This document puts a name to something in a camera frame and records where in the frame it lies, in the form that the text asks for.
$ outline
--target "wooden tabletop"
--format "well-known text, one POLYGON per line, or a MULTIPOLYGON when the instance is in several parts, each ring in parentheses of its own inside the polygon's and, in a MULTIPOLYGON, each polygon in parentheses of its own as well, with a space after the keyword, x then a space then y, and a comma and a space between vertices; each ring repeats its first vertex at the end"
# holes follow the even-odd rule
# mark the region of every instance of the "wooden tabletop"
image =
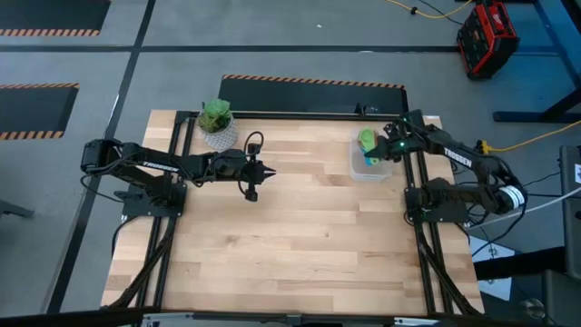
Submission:
MULTIPOLYGON (((167 151, 174 116, 174 111, 152 111, 143 146, 167 151)), ((236 123, 238 148, 250 132, 264 133, 259 159, 277 175, 257 186, 257 203, 245 201, 236 183, 207 183, 199 189, 189 184, 162 307, 426 314, 415 236, 403 220, 403 164, 394 163, 393 175, 381 183, 350 178, 352 131, 362 126, 379 130, 384 124, 250 119, 236 123)), ((427 118, 426 123, 439 124, 439 119, 427 118)), ((185 125, 182 129, 183 139, 185 125)), ((211 150, 196 127, 190 153, 211 150)), ((427 155, 426 161, 430 178, 441 176, 453 182, 445 157, 427 155)), ((141 217, 121 230, 103 304, 116 300, 141 269, 152 220, 141 217)), ((453 224, 438 227, 449 275, 482 311, 466 236, 453 224)), ((434 273, 432 284, 441 311, 434 273)), ((150 282, 149 303, 154 285, 150 282)))

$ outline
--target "green succulent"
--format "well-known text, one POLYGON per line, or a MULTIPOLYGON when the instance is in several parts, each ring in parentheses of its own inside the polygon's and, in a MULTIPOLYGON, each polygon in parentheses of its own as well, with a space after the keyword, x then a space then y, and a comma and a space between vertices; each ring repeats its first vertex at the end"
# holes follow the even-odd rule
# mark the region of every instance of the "green succulent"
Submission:
POLYGON ((203 112, 198 116, 198 125, 207 133, 217 133, 228 127, 230 120, 230 103, 214 99, 203 107, 203 112))

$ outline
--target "plant pot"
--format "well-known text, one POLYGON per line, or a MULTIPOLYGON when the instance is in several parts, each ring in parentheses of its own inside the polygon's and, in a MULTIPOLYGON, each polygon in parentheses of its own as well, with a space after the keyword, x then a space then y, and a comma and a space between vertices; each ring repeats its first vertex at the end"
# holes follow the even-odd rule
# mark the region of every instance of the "plant pot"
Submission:
POLYGON ((238 129, 234 117, 230 116, 230 123, 223 130, 216 133, 208 133, 201 128, 206 143, 215 150, 222 152, 234 146, 238 141, 238 129))

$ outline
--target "potted plant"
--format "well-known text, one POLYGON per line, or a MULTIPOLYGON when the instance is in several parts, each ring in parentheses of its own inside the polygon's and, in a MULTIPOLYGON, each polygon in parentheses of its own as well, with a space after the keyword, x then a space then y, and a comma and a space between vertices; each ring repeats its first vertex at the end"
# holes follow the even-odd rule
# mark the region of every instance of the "potted plant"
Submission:
POLYGON ((214 99, 202 104, 197 121, 204 133, 204 140, 217 151, 232 148, 238 140, 238 130, 228 101, 214 99))

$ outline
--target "black wire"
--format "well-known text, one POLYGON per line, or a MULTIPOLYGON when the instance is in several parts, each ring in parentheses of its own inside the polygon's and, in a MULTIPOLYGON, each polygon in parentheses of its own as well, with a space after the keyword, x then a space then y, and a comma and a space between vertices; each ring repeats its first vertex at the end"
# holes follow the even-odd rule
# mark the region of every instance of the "black wire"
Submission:
POLYGON ((407 210, 406 210, 406 212, 404 212, 404 213, 403 213, 403 220, 404 220, 404 222, 406 222, 408 225, 410 225, 410 226, 412 226, 412 227, 414 226, 414 223, 413 223, 413 222, 412 222, 412 221, 409 219, 409 213, 408 213, 408 211, 407 211, 407 210))
POLYGON ((81 180, 80 180, 80 182, 81 182, 81 185, 82 185, 82 186, 83 186, 85 189, 87 189, 87 190, 89 190, 89 191, 91 191, 91 192, 93 192, 93 193, 95 193, 95 194, 97 194, 97 195, 99 195, 99 196, 102 196, 102 197, 103 197, 103 198, 105 198, 105 199, 109 199, 109 200, 111 200, 111 201, 114 201, 114 202, 117 202, 117 203, 123 203, 123 201, 121 201, 121 200, 119 200, 119 199, 115 199, 115 198, 113 198, 113 197, 111 197, 111 196, 109 196, 109 195, 106 195, 106 194, 103 194, 103 193, 99 193, 99 192, 97 192, 96 190, 94 190, 94 189, 92 189, 91 187, 89 187, 89 185, 87 185, 86 183, 84 183, 84 180, 85 180, 87 177, 91 177, 91 175, 90 175, 90 174, 86 174, 85 176, 81 177, 81 180))
POLYGON ((527 203, 523 204, 522 212, 520 213, 518 218, 516 218, 515 221, 512 222, 512 224, 510 224, 510 226, 508 226, 508 228, 505 230, 504 233, 500 234, 498 237, 495 237, 492 241, 488 241, 486 244, 480 246, 474 253, 472 253, 472 256, 475 256, 477 253, 482 251, 482 249, 484 249, 485 247, 487 247, 490 244, 492 244, 492 243, 502 239, 503 237, 507 236, 507 234, 510 233, 510 231, 512 231, 512 229, 517 225, 517 223, 523 219, 526 211, 527 211, 527 203))
POLYGON ((117 159, 117 160, 113 161, 112 163, 109 163, 109 164, 107 164, 107 165, 106 165, 105 167, 103 167, 103 168, 99 168, 98 170, 92 170, 90 173, 88 173, 88 174, 86 174, 85 176, 81 177, 81 179, 80 179, 80 181, 79 181, 79 182, 81 182, 81 185, 82 185, 82 186, 83 186, 85 189, 87 189, 88 191, 91 191, 91 192, 93 192, 93 193, 95 193, 95 194, 97 194, 97 195, 99 195, 99 196, 102 196, 102 197, 103 197, 103 198, 105 198, 105 199, 109 199, 109 200, 111 200, 111 201, 114 201, 114 202, 117 202, 117 203, 123 203, 123 201, 122 201, 122 200, 115 199, 115 198, 113 198, 113 197, 111 197, 111 196, 109 196, 109 195, 106 195, 106 194, 103 194, 103 193, 99 193, 99 192, 97 192, 96 190, 94 190, 94 189, 92 189, 91 187, 89 187, 89 185, 87 185, 87 184, 84 182, 84 180, 85 180, 87 177, 91 177, 91 176, 93 176, 93 177, 100 177, 100 176, 103 176, 103 175, 105 175, 105 174, 107 174, 107 173, 111 172, 111 171, 112 171, 113 169, 115 169, 115 167, 117 167, 118 165, 120 165, 120 164, 122 164, 122 163, 125 163, 125 162, 127 162, 127 161, 129 160, 129 158, 131 158, 131 157, 132 157, 132 156, 134 156, 134 155, 135 155, 135 154, 129 154, 129 155, 125 156, 125 157, 121 157, 121 158, 119 158, 119 159, 117 159))
POLYGON ((561 174, 561 172, 550 173, 550 174, 548 174, 547 176, 545 176, 545 177, 543 177, 543 178, 539 178, 539 179, 537 179, 537 180, 535 180, 535 181, 533 181, 533 182, 529 182, 529 183, 526 183, 526 184, 524 184, 524 185, 523 185, 523 187, 524 187, 524 186, 529 186, 529 185, 530 185, 530 184, 532 184, 532 183, 538 183, 538 182, 545 181, 547 178, 549 178, 549 177, 553 177, 553 176, 555 176, 555 175, 558 175, 558 174, 561 174))
POLYGON ((450 164, 452 165, 452 173, 454 175, 459 175, 461 173, 464 173, 466 170, 462 170, 462 171, 458 171, 458 165, 450 160, 450 164))
POLYGON ((468 232, 466 232, 466 230, 464 229, 464 226, 462 226, 461 223, 454 223, 454 224, 457 226, 457 228, 459 228, 459 230, 461 232, 463 232, 466 235, 466 238, 468 238, 468 245, 470 245, 470 235, 468 235, 468 232))
POLYGON ((132 221, 133 218, 127 217, 127 219, 124 222, 122 222, 119 226, 117 226, 117 228, 115 228, 115 232, 113 233, 113 239, 111 240, 111 256, 112 257, 115 254, 115 245, 117 244, 117 235, 119 234, 119 231, 121 231, 121 229, 126 224, 128 224, 130 221, 132 221))
MULTIPOLYGON (((244 141, 244 147, 242 148, 244 153, 246 154, 244 156, 244 158, 248 158, 249 156, 252 155, 256 155, 261 151, 262 146, 264 145, 264 134, 259 132, 259 131, 254 131, 252 133, 250 133, 248 135, 248 137, 246 138, 246 141, 244 141), (250 139, 254 136, 254 135, 258 135, 261 137, 261 143, 258 145, 258 147, 256 148, 256 151, 253 154, 246 154, 246 150, 248 150, 248 142, 250 141, 250 139)), ((240 192, 242 194, 244 194, 244 196, 246 196, 246 191, 244 191, 244 189, 242 189, 242 172, 240 172, 240 174, 238 175, 238 189, 240 190, 240 192)))
POLYGON ((456 186, 464 185, 464 184, 467 184, 467 183, 478 183, 478 182, 462 182, 462 183, 457 183, 456 186))
POLYGON ((482 215, 482 217, 480 217, 479 221, 472 222, 473 226, 478 226, 478 225, 483 224, 486 221, 486 219, 488 218, 489 214, 490 214, 489 212, 484 212, 484 215, 482 215))
MULTIPOLYGON (((486 237, 487 241, 490 243, 490 256, 491 256, 491 259, 494 259, 494 248, 492 247, 492 242, 490 241, 490 238, 488 237, 488 234, 487 234, 487 232, 484 230, 484 228, 480 227, 480 231, 482 231, 482 233, 484 234, 484 237, 486 237)), ((515 274, 514 274, 513 272, 511 272, 511 271, 510 271, 510 270, 509 270, 507 267, 503 266, 503 268, 504 268, 504 269, 505 269, 505 270, 506 270, 508 273, 510 273, 510 275, 511 275, 511 276, 513 276, 513 278, 512 278, 512 282, 513 282, 513 284, 515 285, 515 288, 516 288, 516 289, 517 289, 517 290, 520 292, 520 294, 521 294, 521 295, 522 295, 522 296, 523 296, 525 299, 531 299, 531 297, 530 297, 530 296, 528 296, 528 295, 525 293, 525 291, 523 291, 523 289, 522 289, 520 286, 518 286, 517 279, 514 277, 514 275, 515 275, 515 274)), ((558 324, 558 323, 556 323, 556 322, 555 322, 555 320, 554 320, 553 318, 551 318, 551 316, 550 316, 550 315, 548 315, 548 313, 547 313, 545 310, 543 310, 543 313, 545 314, 545 316, 546 316, 546 317, 547 317, 547 318, 548 318, 548 319, 549 319, 551 322, 553 322, 553 324, 554 324, 555 326, 559 326, 559 324, 558 324)))
MULTIPOLYGON (((259 131, 254 131, 252 133, 250 133, 248 135, 248 137, 246 137, 246 141, 244 141, 244 147, 243 147, 243 151, 244 151, 244 155, 226 155, 226 154, 218 154, 215 158, 212 159, 212 161, 210 163, 208 163, 208 166, 206 167, 206 170, 203 173, 202 178, 199 178, 198 180, 194 181, 192 179, 192 177, 190 175, 188 175, 188 180, 191 181, 196 187, 202 187, 204 185, 204 183, 206 183, 206 177, 208 176, 208 173, 210 172, 211 168, 215 168, 215 164, 218 161, 218 159, 220 158, 231 158, 231 159, 241 159, 241 158, 245 158, 246 159, 246 163, 248 163, 248 157, 253 156, 258 154, 261 151, 262 146, 264 145, 264 134, 259 132, 259 131), (250 139, 254 136, 254 135, 259 135, 261 137, 261 143, 259 144, 259 146, 257 147, 256 151, 252 154, 247 154, 247 148, 248 148, 248 142, 250 141, 250 139)), ((183 166, 179 163, 176 162, 180 168, 187 174, 187 170, 185 170, 183 168, 183 166)), ((242 178, 242 174, 240 173, 238 175, 238 189, 240 190, 240 192, 244 195, 246 195, 246 192, 244 192, 244 190, 242 189, 242 185, 241 185, 241 178, 242 178)))
MULTIPOLYGON (((445 14, 444 14, 444 13, 442 13, 442 12, 441 12, 439 9, 437 9, 435 6, 433 6, 433 5, 431 5, 431 4, 427 3, 427 2, 425 2, 425 1, 423 1, 423 0, 418 0, 418 1, 420 1, 420 2, 421 2, 422 4, 424 4, 424 5, 427 5, 428 7, 430 7, 430 8, 432 8, 432 9, 436 10, 436 11, 437 11, 437 12, 439 12, 441 15, 445 15, 445 14)), ((460 23, 459 21, 455 21, 454 19, 450 18, 449 16, 446 16, 446 19, 448 19, 448 20, 449 20, 450 22, 452 22, 452 23, 456 23, 456 24, 458 24, 458 25, 463 25, 463 24, 462 24, 462 23, 460 23)))
MULTIPOLYGON (((538 196, 538 197, 561 197, 563 195, 559 194, 536 194, 536 193, 527 193, 528 196, 538 196)), ((581 196, 568 196, 567 199, 581 199, 581 196)))
POLYGON ((472 210, 473 210, 474 208, 476 208, 477 206, 478 206, 478 204, 472 204, 472 205, 471 205, 471 206, 468 208, 468 214, 469 214, 469 215, 472 215, 472 216, 475 216, 475 217, 484 217, 485 215, 487 215, 487 212, 484 212, 484 213, 482 213, 482 214, 480 214, 480 213, 472 213, 472 210))

